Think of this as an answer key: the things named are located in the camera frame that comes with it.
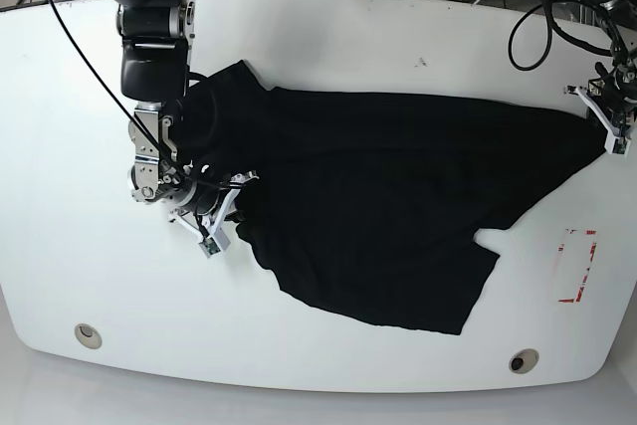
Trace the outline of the table grommet hole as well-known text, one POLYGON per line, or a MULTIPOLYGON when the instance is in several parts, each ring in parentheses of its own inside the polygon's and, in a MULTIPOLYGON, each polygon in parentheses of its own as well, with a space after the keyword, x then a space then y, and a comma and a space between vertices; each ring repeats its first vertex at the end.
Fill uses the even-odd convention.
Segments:
POLYGON ((527 348, 516 353, 509 362, 509 370, 513 374, 526 374, 533 370, 539 361, 537 350, 527 348))
POLYGON ((88 349, 97 350, 103 345, 103 340, 99 332, 88 324, 77 324, 74 333, 78 342, 88 349))

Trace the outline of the left table grommet hole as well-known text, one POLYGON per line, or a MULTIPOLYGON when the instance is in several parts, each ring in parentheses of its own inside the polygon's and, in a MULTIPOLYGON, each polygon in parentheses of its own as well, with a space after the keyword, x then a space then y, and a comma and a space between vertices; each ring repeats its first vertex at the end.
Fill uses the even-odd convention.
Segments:
POLYGON ((88 324, 77 324, 74 333, 78 342, 88 349, 97 350, 103 345, 103 340, 99 332, 88 324))

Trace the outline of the red tape rectangle marking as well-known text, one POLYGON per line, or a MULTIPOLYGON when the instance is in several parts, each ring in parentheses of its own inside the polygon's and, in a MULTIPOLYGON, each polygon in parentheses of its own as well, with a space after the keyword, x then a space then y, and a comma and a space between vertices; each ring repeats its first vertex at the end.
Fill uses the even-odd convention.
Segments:
POLYGON ((565 230, 554 267, 552 295, 558 303, 575 304, 581 301, 593 264, 597 239, 596 230, 565 230))

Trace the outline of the black t-shirt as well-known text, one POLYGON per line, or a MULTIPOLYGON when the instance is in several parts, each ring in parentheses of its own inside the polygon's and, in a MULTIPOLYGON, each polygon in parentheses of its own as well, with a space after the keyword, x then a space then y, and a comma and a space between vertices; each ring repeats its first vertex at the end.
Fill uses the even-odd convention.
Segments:
POLYGON ((177 102, 172 138, 213 183, 253 171, 238 237, 279 288, 372 325, 461 333, 506 230, 602 156, 602 127, 553 109, 264 88, 236 63, 177 102))

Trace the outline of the right table grommet hole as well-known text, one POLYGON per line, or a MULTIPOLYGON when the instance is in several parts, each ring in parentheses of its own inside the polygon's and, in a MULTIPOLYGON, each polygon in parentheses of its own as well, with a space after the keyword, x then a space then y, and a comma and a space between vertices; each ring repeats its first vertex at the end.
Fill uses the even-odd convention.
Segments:
POLYGON ((527 348, 516 353, 509 362, 509 370, 513 374, 526 374, 533 370, 539 361, 537 350, 527 348))

